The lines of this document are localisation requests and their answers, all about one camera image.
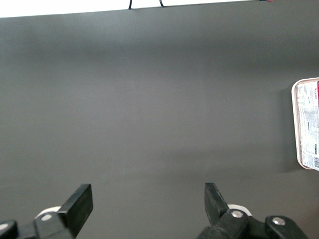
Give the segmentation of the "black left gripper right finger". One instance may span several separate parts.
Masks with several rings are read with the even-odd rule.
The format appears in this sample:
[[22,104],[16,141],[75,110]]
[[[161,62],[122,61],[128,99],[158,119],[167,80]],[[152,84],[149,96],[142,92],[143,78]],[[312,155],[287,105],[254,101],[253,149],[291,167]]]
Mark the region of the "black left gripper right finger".
[[206,183],[204,205],[210,226],[198,239],[307,239],[307,235],[290,218],[267,216],[263,222],[249,210],[227,204],[214,183]]

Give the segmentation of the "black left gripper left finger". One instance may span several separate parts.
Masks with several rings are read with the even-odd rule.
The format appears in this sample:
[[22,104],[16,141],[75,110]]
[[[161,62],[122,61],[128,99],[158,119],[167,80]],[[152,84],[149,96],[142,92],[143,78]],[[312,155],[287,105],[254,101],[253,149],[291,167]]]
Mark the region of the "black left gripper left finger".
[[0,223],[2,239],[74,239],[93,210],[91,184],[82,184],[64,202],[42,210],[32,222],[20,226],[15,220]]

